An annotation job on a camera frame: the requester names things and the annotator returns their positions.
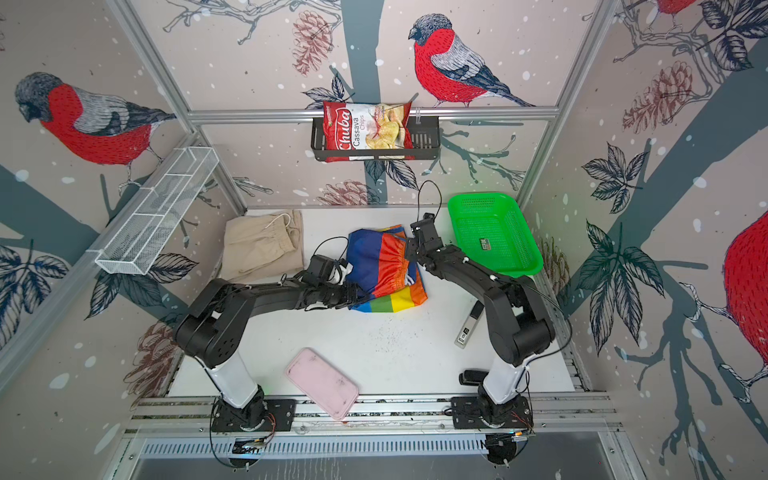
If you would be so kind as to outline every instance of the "green plastic basket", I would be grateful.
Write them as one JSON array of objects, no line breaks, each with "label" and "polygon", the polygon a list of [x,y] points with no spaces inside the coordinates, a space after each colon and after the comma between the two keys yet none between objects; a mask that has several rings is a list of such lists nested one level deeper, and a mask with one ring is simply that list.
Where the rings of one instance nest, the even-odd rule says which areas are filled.
[{"label": "green plastic basket", "polygon": [[509,276],[535,275],[541,252],[520,207],[504,194],[456,195],[448,202],[456,244],[475,262]]}]

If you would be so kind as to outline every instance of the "pink case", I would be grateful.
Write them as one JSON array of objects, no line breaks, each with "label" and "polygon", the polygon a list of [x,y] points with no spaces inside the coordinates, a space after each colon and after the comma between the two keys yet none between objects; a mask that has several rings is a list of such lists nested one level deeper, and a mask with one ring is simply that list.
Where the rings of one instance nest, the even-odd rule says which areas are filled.
[{"label": "pink case", "polygon": [[346,417],[359,395],[357,385],[309,348],[288,365],[286,376],[334,420]]}]

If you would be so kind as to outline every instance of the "bag of chips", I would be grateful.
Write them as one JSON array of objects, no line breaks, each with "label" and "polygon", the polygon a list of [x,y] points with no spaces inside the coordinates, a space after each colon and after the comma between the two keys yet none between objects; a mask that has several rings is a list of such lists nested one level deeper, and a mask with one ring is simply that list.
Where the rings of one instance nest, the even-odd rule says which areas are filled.
[{"label": "bag of chips", "polygon": [[[411,104],[347,104],[323,102],[323,132],[327,150],[380,150],[413,148],[406,128]],[[355,160],[371,160],[370,156],[352,155]],[[382,159],[403,159],[390,155]],[[327,162],[347,161],[349,157],[328,157]]]}]

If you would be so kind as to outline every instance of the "black mounting plate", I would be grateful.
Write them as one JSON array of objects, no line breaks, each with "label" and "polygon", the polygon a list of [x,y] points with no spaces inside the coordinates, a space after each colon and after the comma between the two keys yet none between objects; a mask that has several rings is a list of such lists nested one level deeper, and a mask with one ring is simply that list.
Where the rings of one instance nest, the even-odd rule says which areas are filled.
[{"label": "black mounting plate", "polygon": [[[451,397],[451,411],[453,418],[453,428],[457,430],[473,430],[473,429],[520,429],[528,430],[528,425],[533,425],[533,414],[531,413],[530,406],[528,405],[528,399],[522,395],[518,395],[514,400],[514,407],[504,415],[504,423],[501,425],[490,426],[482,421],[480,418],[480,406],[478,404],[478,397],[476,396],[455,396]],[[512,413],[517,414],[520,419],[525,422],[521,422],[520,419],[515,417]]]},{"label": "black mounting plate", "polygon": [[[217,413],[218,417],[214,416],[214,423],[210,427],[213,433],[243,433],[240,428],[240,420],[235,415],[235,412],[239,410],[233,409],[227,403],[218,399],[219,402]],[[275,416],[277,424],[275,425],[275,432],[290,432],[290,427],[293,424],[293,415],[296,413],[296,400],[292,399],[280,399],[271,400],[265,399],[266,411]],[[254,432],[271,432],[272,422],[269,419],[265,419],[264,422],[259,425]]]}]

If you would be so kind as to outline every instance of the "white tabletop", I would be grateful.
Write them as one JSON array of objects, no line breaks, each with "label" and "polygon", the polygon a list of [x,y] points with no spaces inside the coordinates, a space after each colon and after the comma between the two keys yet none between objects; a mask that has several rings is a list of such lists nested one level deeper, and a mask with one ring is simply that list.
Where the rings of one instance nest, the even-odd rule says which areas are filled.
[{"label": "white tabletop", "polygon": [[[264,215],[273,210],[250,210]],[[359,228],[380,230],[416,219],[411,207],[303,209],[304,262],[326,238]],[[443,208],[435,222],[444,243],[454,240],[451,219]],[[320,252],[337,257],[343,240],[332,240]],[[303,312],[284,310],[253,317],[243,334],[240,355],[251,376],[267,395],[300,395],[284,375],[286,366],[304,347],[310,347],[350,378],[361,394],[472,393],[477,387],[458,384],[465,369],[490,369],[494,351],[485,315],[464,349],[453,342],[475,298],[421,269],[428,300],[399,313],[361,313],[353,310]],[[556,350],[553,342],[548,351]],[[559,353],[531,364],[532,392],[573,392]],[[185,357],[169,396],[215,396],[216,387],[200,365]]]}]

